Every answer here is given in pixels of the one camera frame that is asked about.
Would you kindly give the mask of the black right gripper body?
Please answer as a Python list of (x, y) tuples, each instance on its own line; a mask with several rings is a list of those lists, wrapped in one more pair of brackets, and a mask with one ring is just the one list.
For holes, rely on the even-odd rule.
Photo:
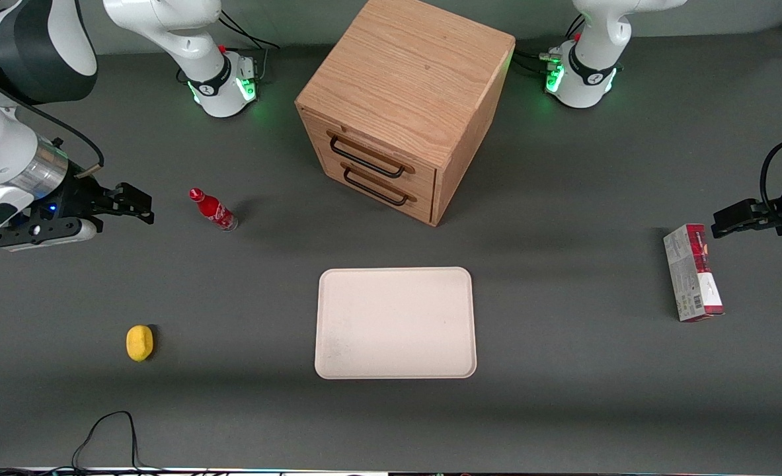
[(116, 215), (116, 206), (94, 177), (65, 176), (53, 192), (34, 203), (34, 219), (76, 218), (98, 223), (100, 215)]

